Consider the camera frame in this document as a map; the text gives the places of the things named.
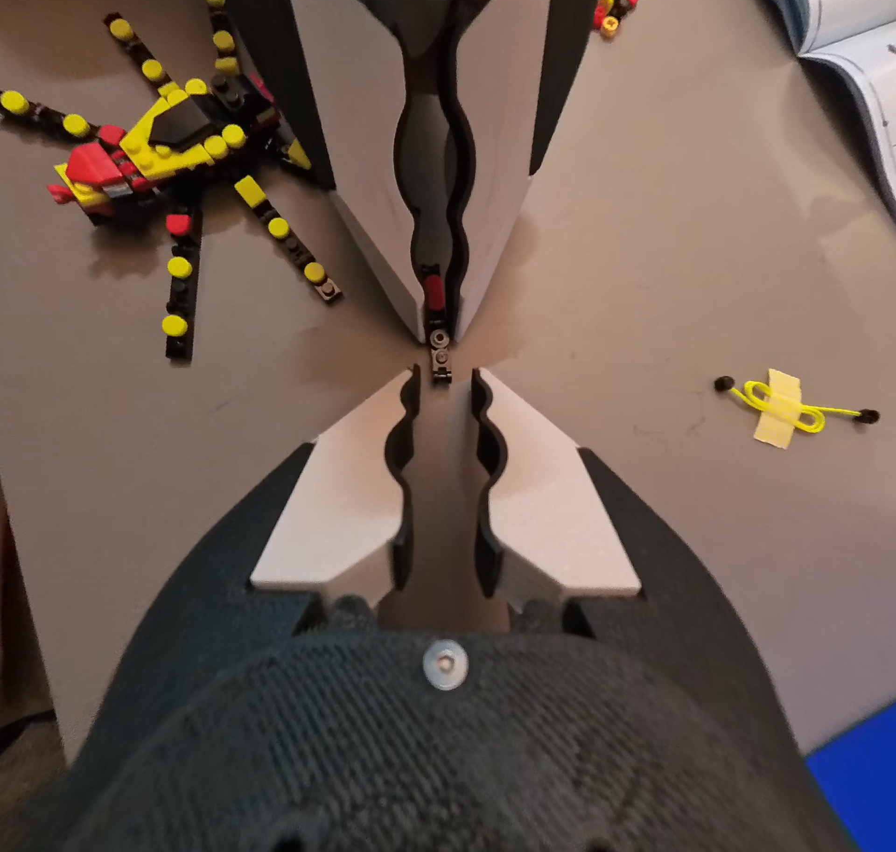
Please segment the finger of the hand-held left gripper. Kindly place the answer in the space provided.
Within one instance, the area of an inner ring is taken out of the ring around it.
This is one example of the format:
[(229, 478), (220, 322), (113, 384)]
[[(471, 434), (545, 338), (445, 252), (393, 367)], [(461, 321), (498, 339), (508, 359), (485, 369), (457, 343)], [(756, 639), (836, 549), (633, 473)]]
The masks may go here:
[(453, 337), (473, 322), (532, 185), (532, 149), (551, 0), (489, 0), (447, 61), (455, 180), (445, 280)]
[(426, 340), (415, 218), (396, 175), (399, 41), (359, 0), (290, 0), (333, 174), (330, 198), (400, 320)]

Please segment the blue flat board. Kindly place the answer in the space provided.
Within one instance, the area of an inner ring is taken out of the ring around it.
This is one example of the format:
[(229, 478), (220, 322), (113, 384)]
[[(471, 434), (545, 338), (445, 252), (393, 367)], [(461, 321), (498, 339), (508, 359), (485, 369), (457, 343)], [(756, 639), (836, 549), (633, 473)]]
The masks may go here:
[(895, 849), (895, 706), (806, 758), (824, 795), (864, 851)]

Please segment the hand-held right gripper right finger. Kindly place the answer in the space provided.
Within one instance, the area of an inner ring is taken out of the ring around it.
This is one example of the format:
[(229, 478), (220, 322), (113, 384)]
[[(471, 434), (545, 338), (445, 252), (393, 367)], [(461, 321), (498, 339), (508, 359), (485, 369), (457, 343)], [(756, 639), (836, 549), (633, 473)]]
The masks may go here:
[(487, 368), (473, 371), (470, 403), (487, 472), (474, 546), (483, 595), (517, 613), (535, 600), (636, 597), (642, 582), (584, 450)]

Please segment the yellow black lego spider model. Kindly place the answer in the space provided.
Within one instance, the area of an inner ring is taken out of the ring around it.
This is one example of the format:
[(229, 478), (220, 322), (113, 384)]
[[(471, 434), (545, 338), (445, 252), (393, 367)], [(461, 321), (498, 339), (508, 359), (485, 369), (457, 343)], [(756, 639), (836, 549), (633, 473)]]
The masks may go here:
[(96, 228), (143, 230), (164, 209), (171, 238), (166, 314), (161, 322), (168, 361), (193, 360), (203, 243), (203, 199), (227, 183), (266, 234), (321, 300), (343, 293), (330, 273), (280, 214), (252, 172), (265, 163), (314, 183), (308, 154), (287, 140), (283, 115), (261, 78), (248, 74), (238, 54), (227, 0), (204, 0), (217, 50), (206, 81), (175, 82), (119, 13), (104, 18), (118, 48), (156, 93), (151, 107), (130, 128), (95, 124), (11, 89), (2, 91), (2, 119), (71, 141), (67, 162), (55, 166), (48, 186), (60, 205), (76, 204)]

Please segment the black lego strip red stud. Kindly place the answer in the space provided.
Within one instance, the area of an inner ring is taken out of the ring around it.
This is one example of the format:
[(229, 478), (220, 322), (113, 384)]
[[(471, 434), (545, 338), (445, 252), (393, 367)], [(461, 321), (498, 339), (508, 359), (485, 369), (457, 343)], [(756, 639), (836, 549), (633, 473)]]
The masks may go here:
[(432, 381), (435, 385), (446, 386), (453, 380), (453, 368), (452, 338), (444, 284), (438, 265), (425, 265), (421, 268), (421, 275)]

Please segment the pale yellow tape piece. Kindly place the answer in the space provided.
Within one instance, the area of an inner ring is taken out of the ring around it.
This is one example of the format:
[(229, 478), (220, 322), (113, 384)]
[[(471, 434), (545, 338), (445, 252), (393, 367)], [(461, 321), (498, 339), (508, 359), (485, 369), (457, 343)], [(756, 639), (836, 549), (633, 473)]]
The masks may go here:
[(751, 392), (761, 405), (755, 440), (787, 450), (803, 415), (800, 379), (771, 367), (767, 381), (754, 383)]

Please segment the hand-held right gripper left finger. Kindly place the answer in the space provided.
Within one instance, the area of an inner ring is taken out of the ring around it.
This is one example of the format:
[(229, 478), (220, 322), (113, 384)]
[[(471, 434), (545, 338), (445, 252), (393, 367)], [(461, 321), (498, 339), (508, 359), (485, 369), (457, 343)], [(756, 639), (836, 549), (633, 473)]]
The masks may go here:
[(250, 580), (253, 589), (346, 596), (371, 608), (407, 585), (418, 367), (403, 370), (306, 446), (308, 459)]

